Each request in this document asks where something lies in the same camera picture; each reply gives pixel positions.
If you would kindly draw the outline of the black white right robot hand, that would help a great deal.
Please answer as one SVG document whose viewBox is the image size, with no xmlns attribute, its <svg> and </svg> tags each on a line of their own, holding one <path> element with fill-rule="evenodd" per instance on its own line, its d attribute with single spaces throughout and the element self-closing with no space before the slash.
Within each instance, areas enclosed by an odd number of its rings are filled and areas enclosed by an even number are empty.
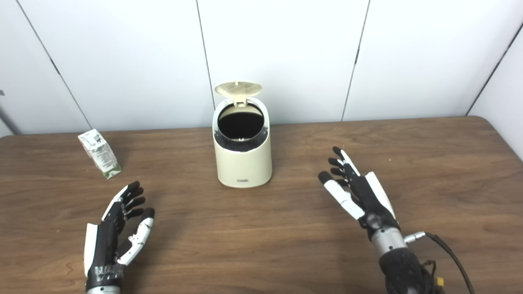
<svg viewBox="0 0 523 294">
<path fill-rule="evenodd" d="M 400 229 L 392 205 L 374 172 L 363 175 L 340 147 L 332 148 L 337 158 L 328 158 L 333 167 L 322 171 L 322 186 L 341 207 L 367 231 L 368 237 L 387 228 Z"/>
</svg>

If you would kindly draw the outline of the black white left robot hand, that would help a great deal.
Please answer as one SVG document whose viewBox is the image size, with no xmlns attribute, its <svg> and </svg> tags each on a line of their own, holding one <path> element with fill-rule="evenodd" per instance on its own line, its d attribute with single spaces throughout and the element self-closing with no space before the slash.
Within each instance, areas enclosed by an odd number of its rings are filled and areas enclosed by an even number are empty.
<svg viewBox="0 0 523 294">
<path fill-rule="evenodd" d="M 98 224 L 88 223 L 84 244 L 84 273 L 87 294 L 119 294 L 124 271 L 145 246 L 151 233 L 155 209 L 142 208 L 144 188 L 135 181 L 124 186 L 110 201 Z M 140 222 L 122 243 L 119 238 L 127 222 Z"/>
</svg>

